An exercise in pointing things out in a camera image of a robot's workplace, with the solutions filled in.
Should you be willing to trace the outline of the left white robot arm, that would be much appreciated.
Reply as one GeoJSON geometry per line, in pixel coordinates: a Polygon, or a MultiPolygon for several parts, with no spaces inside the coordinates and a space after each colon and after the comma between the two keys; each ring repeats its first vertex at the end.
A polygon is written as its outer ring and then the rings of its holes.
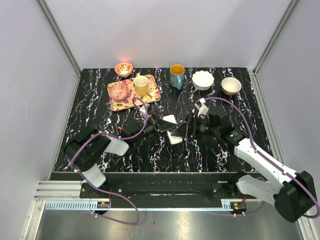
{"type": "Polygon", "coordinates": [[[72,138],[63,147],[64,156],[72,162],[74,169],[79,170],[85,179],[90,182],[91,192],[98,198],[108,193],[107,179],[98,167],[98,160],[104,153],[124,156],[131,153],[137,146],[136,142],[156,134],[168,134],[177,125],[174,115],[159,118],[154,114],[148,116],[148,122],[142,132],[141,126],[132,132],[123,131],[122,136],[128,140],[122,140],[94,128],[87,126],[72,138]]]}

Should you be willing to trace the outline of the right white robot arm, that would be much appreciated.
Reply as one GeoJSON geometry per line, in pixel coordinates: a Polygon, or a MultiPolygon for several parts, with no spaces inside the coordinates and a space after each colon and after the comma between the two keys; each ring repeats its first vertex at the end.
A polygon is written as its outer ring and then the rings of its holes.
{"type": "Polygon", "coordinates": [[[233,198],[250,195],[274,206],[288,222],[294,223],[317,203],[313,177],[297,172],[262,150],[249,135],[232,126],[223,107],[215,107],[207,115],[188,113],[185,121],[171,132],[174,137],[216,138],[230,153],[254,167],[265,180],[246,173],[236,174],[227,186],[233,198]]]}

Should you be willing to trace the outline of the white remote control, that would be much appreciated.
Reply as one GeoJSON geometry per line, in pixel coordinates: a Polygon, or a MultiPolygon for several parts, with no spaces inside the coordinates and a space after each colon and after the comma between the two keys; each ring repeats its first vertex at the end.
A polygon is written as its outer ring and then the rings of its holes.
{"type": "MultiPolygon", "coordinates": [[[[177,121],[176,121],[176,118],[173,114],[171,115],[166,115],[162,118],[164,121],[167,121],[167,122],[170,122],[170,123],[173,123],[173,124],[177,124],[177,121]]],[[[175,145],[175,144],[179,144],[183,141],[183,138],[182,137],[179,137],[179,136],[173,136],[172,135],[172,132],[174,131],[174,129],[170,129],[167,131],[167,135],[168,135],[168,139],[169,139],[169,142],[171,145],[175,145]]]]}

